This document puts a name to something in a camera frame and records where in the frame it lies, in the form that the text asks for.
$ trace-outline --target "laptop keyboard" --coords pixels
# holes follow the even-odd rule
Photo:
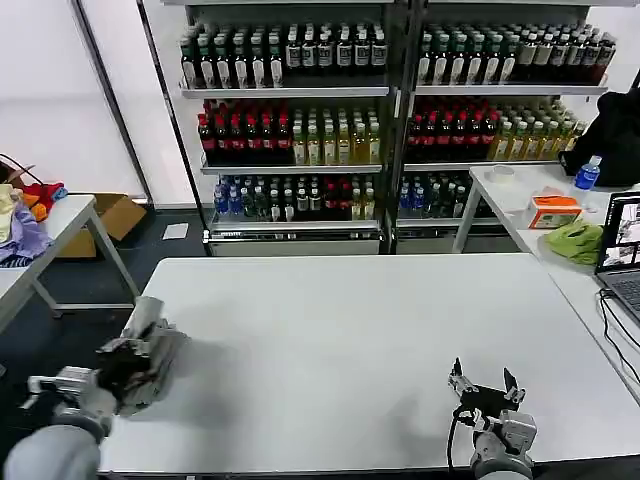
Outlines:
[[[633,306],[634,310],[640,310],[640,280],[622,280],[612,283],[611,286]]]

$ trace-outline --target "black cable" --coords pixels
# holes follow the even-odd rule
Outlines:
[[[609,305],[607,305],[607,303],[605,302],[605,298],[608,298],[611,295],[608,292],[606,292],[605,289],[601,289],[598,292],[598,294],[600,295],[600,308],[602,309],[602,317],[604,318],[604,338],[606,338],[609,341],[609,343],[611,345],[613,345],[613,348],[615,348],[616,352],[618,353],[618,356],[620,357],[620,361],[622,361],[627,367],[629,367],[629,369],[633,372],[633,376],[636,378],[636,381],[638,383],[640,383],[640,376],[638,375],[638,372],[636,372],[636,369],[633,368],[633,365],[631,365],[631,363],[622,354],[622,351],[620,350],[620,347],[618,347],[616,342],[614,342],[613,339],[609,336],[609,321],[607,319],[606,310],[609,310],[611,312],[611,314],[613,315],[613,317],[618,322],[618,324],[620,324],[620,320],[618,320],[618,317],[616,316],[616,314],[613,313],[613,311],[611,310]],[[633,337],[631,337],[629,335],[629,333],[626,331],[626,329],[624,329],[624,330],[625,330],[625,332],[627,333],[627,335],[630,338],[633,338]]]

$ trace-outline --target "metal shelf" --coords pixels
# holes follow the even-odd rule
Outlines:
[[[454,227],[457,228],[462,222],[461,218],[399,218],[397,226],[399,229],[409,230],[415,228],[428,227]],[[497,218],[474,218],[474,226],[502,225]]]
[[[202,167],[203,175],[321,175],[343,173],[380,173],[382,165],[291,165],[285,167]]]
[[[416,95],[602,95],[607,87],[591,85],[419,85]]]
[[[193,100],[226,98],[340,98],[386,97],[389,87],[310,87],[310,88],[203,88],[182,89],[182,96]]]
[[[336,222],[218,222],[209,225],[211,234],[280,233],[280,232],[374,232],[380,229],[377,220]]]
[[[557,160],[532,160],[513,162],[436,162],[436,163],[406,163],[405,172],[444,172],[444,171],[465,171],[471,167],[487,167],[493,165],[552,165],[557,164]]]

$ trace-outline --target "laptop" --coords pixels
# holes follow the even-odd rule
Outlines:
[[[595,273],[640,322],[639,192],[611,195]]]

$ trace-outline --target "tissue box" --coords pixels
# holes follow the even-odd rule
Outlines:
[[[582,208],[573,197],[532,197],[524,221],[529,228],[558,228],[573,222],[580,213]]]

